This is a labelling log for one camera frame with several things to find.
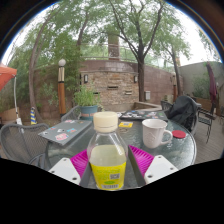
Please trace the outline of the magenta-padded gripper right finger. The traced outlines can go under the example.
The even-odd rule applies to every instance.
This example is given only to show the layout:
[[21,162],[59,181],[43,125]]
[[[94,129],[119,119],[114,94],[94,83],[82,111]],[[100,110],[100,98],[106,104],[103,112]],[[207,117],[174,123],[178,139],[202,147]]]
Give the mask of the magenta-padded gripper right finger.
[[178,171],[178,169],[162,155],[153,156],[132,145],[129,145],[128,148],[128,156],[139,186],[150,184]]

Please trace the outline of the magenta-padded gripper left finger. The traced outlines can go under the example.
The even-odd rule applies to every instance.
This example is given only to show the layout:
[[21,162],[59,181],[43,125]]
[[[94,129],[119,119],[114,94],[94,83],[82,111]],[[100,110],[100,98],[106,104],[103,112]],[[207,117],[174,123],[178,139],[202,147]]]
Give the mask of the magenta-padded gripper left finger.
[[87,151],[84,150],[72,158],[62,158],[49,170],[49,173],[81,187],[87,187],[91,176]]

